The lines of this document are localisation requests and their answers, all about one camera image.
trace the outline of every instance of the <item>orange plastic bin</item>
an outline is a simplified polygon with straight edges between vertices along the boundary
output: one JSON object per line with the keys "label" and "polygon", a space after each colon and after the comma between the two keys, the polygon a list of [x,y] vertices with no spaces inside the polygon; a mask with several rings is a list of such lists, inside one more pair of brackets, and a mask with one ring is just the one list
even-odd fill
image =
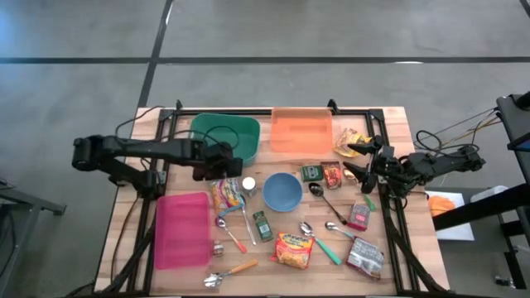
{"label": "orange plastic bin", "polygon": [[273,108],[271,147],[276,152],[326,153],[333,147],[327,108]]}

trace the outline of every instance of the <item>concrete floor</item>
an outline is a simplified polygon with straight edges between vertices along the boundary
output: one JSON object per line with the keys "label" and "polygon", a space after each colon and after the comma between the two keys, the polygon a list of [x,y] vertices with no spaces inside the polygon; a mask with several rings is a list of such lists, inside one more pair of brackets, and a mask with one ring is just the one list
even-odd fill
{"label": "concrete floor", "polygon": [[[0,57],[148,57],[164,4],[4,0]],[[518,0],[179,0],[161,56],[517,56],[529,48],[530,18]],[[62,218],[41,217],[16,297],[60,296],[94,278],[115,188],[104,174],[71,167],[72,142],[111,134],[130,118],[146,70],[0,65],[0,176],[68,204]],[[188,107],[322,106],[335,99],[339,105],[405,106],[413,132],[436,131],[492,108],[498,96],[528,91],[528,73],[530,64],[517,63],[159,65],[147,106],[173,106],[177,99]],[[505,153],[507,141],[502,126],[479,133],[486,166],[450,174],[444,186],[521,183],[515,157]],[[528,294],[497,286],[482,291],[493,274],[485,266],[493,251],[476,253],[483,262],[465,262],[474,252],[442,253],[453,290]]]}

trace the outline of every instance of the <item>black metal frame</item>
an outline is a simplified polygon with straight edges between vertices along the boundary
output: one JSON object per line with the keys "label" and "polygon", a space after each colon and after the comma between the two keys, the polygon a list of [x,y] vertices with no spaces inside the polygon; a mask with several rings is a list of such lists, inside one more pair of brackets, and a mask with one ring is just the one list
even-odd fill
{"label": "black metal frame", "polygon": [[[383,137],[385,145],[389,145],[388,133],[386,128],[386,123],[383,115],[382,109],[339,109],[337,104],[333,99],[331,99],[327,105],[331,110],[333,115],[350,115],[350,116],[360,116],[364,117],[366,120],[366,125],[368,133],[371,137],[376,135],[375,125],[378,124],[380,135]],[[232,115],[247,115],[247,116],[260,116],[260,115],[271,115],[272,110],[270,108],[252,108],[252,109],[184,109],[180,101],[177,101],[176,108],[172,109],[161,109],[158,124],[157,124],[157,133],[155,137],[160,137],[166,125],[166,121],[170,121],[170,136],[173,135],[173,132],[176,130],[176,125],[178,117],[180,116],[195,116],[199,113],[221,113],[221,114],[232,114]],[[164,161],[162,170],[168,172],[169,163]],[[157,168],[157,161],[152,162],[151,170]],[[164,181],[164,190],[166,191],[167,175],[166,181]],[[381,199],[382,211],[385,232],[388,240],[388,251],[389,259],[393,269],[393,281],[396,287],[397,296],[413,296],[413,297],[478,297],[478,296],[466,296],[466,295],[457,295],[456,293],[446,291],[436,284],[432,277],[426,272],[419,260],[414,256],[411,250],[411,242],[408,236],[407,224],[405,220],[405,213],[403,210],[401,200],[394,200],[395,202],[395,212],[397,215],[397,226],[394,226],[392,221],[392,210],[390,209],[390,202],[388,197],[388,192],[384,189],[384,183],[378,183],[379,197]],[[132,267],[130,274],[128,275],[128,284],[125,292],[114,292],[114,293],[105,293],[105,295],[129,295],[136,293],[137,296],[148,296],[152,284],[152,273],[153,273],[153,241],[154,241],[154,219],[152,225],[147,228],[147,214],[149,210],[150,203],[153,199],[156,198],[145,198],[142,204],[142,211],[140,215],[139,225],[137,236],[135,240],[135,252],[133,253],[134,257],[132,260],[129,260],[126,266]],[[149,252],[147,255],[147,265],[145,270],[145,276],[143,277],[142,289],[137,290],[137,269],[138,269],[138,260],[143,255],[145,248],[149,244]],[[398,259],[398,250],[400,248],[403,255],[405,256],[405,263],[407,264],[407,274],[410,280],[410,290],[405,289],[402,278],[402,270],[399,266]],[[423,281],[423,284],[426,286],[428,291],[420,291],[418,277]]]}

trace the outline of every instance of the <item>green handle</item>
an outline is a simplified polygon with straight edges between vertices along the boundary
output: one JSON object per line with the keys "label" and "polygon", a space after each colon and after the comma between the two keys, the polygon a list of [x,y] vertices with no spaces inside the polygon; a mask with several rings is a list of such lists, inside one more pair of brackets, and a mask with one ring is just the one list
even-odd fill
{"label": "green handle", "polygon": [[328,257],[330,257],[331,260],[335,262],[335,264],[340,265],[342,261],[339,259],[339,257],[337,257],[337,255],[333,251],[331,251],[330,248],[328,248],[320,239],[316,239],[316,242],[318,243],[318,245],[320,245],[322,249],[324,249],[325,254],[328,255]]}
{"label": "green handle", "polygon": [[364,195],[364,200],[366,201],[366,204],[370,208],[370,211],[372,212],[375,211],[375,204],[373,204],[372,200],[367,195]]}

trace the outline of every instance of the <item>small green box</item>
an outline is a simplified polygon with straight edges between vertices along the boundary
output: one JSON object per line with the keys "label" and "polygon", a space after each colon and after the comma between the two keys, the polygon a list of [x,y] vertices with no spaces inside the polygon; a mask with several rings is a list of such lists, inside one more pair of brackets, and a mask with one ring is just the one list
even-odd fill
{"label": "small green box", "polygon": [[303,166],[301,168],[301,180],[307,181],[320,181],[324,179],[322,173],[322,166]]}

